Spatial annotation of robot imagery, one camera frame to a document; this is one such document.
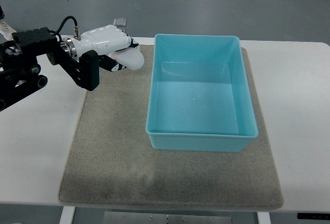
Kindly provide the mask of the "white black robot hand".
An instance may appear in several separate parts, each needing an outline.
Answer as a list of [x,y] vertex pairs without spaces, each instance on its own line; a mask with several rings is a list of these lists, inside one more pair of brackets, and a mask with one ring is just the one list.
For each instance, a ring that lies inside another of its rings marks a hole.
[[99,66],[116,72],[127,67],[110,58],[109,54],[128,47],[138,48],[140,45],[116,26],[107,25],[82,33],[79,37],[64,36],[61,47],[76,61],[80,60],[83,53],[94,50],[99,57]]

